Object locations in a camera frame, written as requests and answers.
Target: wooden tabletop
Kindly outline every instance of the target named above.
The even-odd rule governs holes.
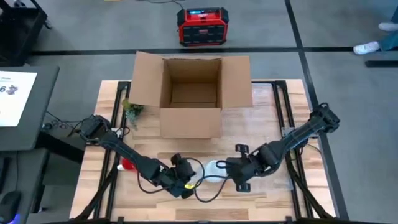
[[[307,121],[308,108],[305,90],[301,80],[286,80],[290,104],[295,125],[300,126]],[[104,80],[98,95],[95,114],[111,119],[118,80]],[[162,139],[160,137],[159,109],[145,107],[137,122],[137,130],[124,137],[124,142],[137,152],[158,158],[171,166],[170,158],[175,153],[183,157],[194,157],[206,164],[213,159],[239,157],[234,151],[237,143],[247,144],[250,150],[259,145],[279,140],[280,129],[277,121],[274,95],[270,84],[253,84],[253,108],[223,109],[222,137],[219,139]],[[334,215],[328,183],[318,144],[310,141],[311,146],[303,150],[303,163],[307,176],[308,187],[325,210]],[[98,188],[104,149],[87,147],[81,166],[78,185],[73,201],[70,217],[77,216],[94,196]],[[191,162],[194,170],[199,165]],[[116,184],[112,220],[124,216],[126,221],[133,220],[285,220],[286,216],[294,217],[289,175],[285,163],[273,175],[253,178],[250,193],[235,191],[232,180],[227,181],[220,196],[211,203],[200,203],[194,196],[182,200],[174,198],[167,192],[145,194],[137,186],[137,175],[129,171],[121,171]],[[146,190],[155,187],[142,181]],[[212,198],[218,191],[220,183],[204,182],[198,188],[201,198]],[[108,193],[105,193],[101,216],[104,216]],[[303,202],[300,202],[305,215]]]

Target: cardboard box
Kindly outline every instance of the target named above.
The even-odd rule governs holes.
[[[160,107],[164,138],[219,138],[221,109],[252,107],[248,56],[161,57],[138,52],[129,101]]]

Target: person's foot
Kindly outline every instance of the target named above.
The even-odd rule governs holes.
[[[377,41],[373,41],[367,44],[361,44],[354,47],[354,53],[357,55],[367,54],[375,52],[380,49],[380,45]]]
[[[397,31],[398,24],[393,22],[382,22],[379,24],[379,29],[387,32]]]

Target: red object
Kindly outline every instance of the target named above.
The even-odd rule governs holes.
[[[121,164],[125,170],[136,170],[134,164],[122,157]]]
[[[228,11],[221,8],[181,9],[177,13],[180,44],[221,45],[226,42]]]

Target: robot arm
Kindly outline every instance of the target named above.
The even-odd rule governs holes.
[[[85,141],[95,141],[106,150],[114,150],[120,156],[132,162],[138,173],[154,186],[161,186],[174,197],[189,198],[193,190],[185,184],[195,175],[190,163],[176,154],[171,158],[175,167],[168,167],[158,159],[140,155],[120,140],[111,130],[111,124],[102,116],[90,116],[85,119],[79,132]]]
[[[249,192],[252,177],[265,177],[273,174],[280,166],[285,155],[292,149],[306,145],[310,135],[324,132],[332,133],[338,128],[340,120],[326,103],[320,104],[310,114],[310,119],[301,127],[291,131],[280,141],[265,143],[249,153],[249,147],[236,145],[240,158],[229,157],[225,161],[227,174],[236,184],[239,192]]]

